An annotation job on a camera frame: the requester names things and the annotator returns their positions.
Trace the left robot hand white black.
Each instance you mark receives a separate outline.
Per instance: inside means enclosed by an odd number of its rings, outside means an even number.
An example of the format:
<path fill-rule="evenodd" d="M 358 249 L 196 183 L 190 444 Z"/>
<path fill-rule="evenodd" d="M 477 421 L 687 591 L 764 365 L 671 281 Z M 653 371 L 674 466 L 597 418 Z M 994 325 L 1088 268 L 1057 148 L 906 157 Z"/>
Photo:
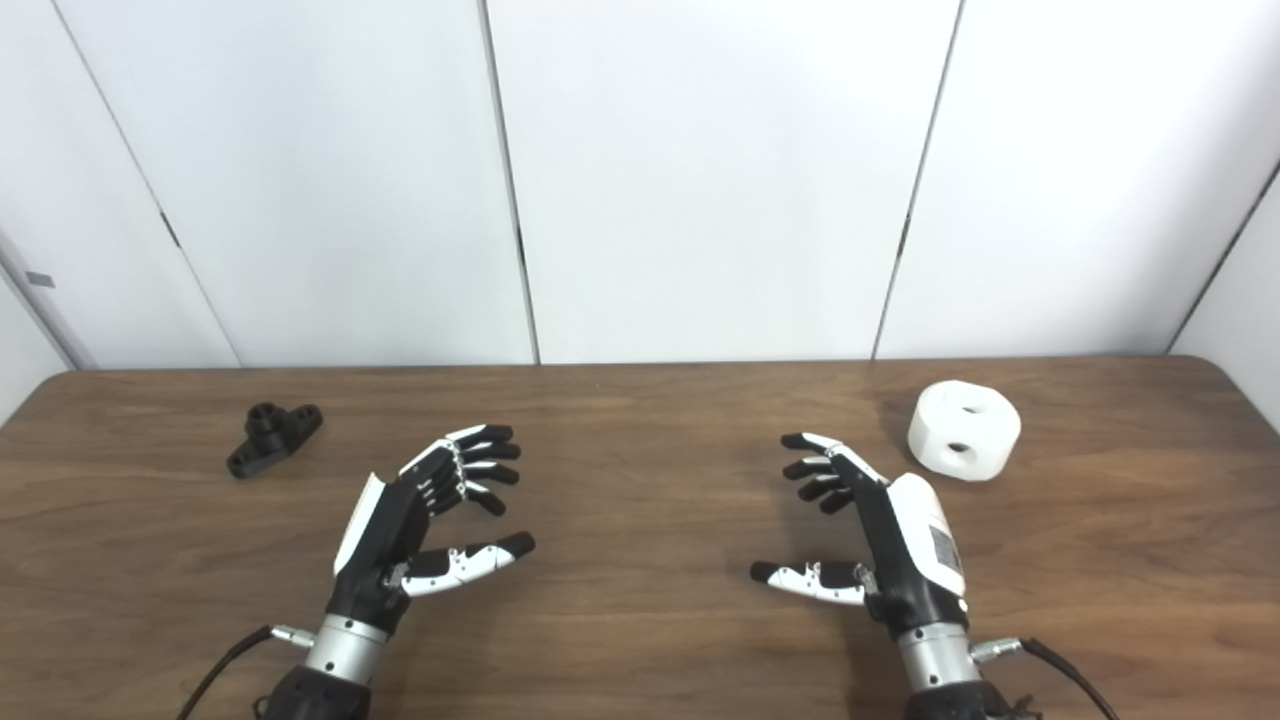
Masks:
<path fill-rule="evenodd" d="M 508 425 L 463 428 L 433 441 L 394 480 L 371 474 L 334 560 L 326 615 L 394 635 L 412 600 L 472 583 L 532 552 L 529 532 L 465 547 L 422 547 L 433 520 L 463 502 L 493 516 L 506 512 L 483 483 L 518 483 L 520 474 L 504 465 L 521 455 L 513 436 Z"/>

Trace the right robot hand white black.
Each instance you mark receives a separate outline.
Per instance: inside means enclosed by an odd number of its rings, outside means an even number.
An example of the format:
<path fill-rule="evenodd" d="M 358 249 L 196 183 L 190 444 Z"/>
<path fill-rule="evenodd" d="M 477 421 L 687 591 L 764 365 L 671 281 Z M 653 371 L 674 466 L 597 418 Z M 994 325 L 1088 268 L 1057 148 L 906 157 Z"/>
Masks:
<path fill-rule="evenodd" d="M 968 630 L 966 580 L 937 493 L 922 477 L 891 480 L 838 439 L 810 432 L 781 445 L 809 456 L 783 469 L 806 483 L 797 496 L 824 514 L 855 507 L 872 561 L 756 561 L 753 580 L 814 600 L 863 606 L 892 639 L 934 624 Z"/>

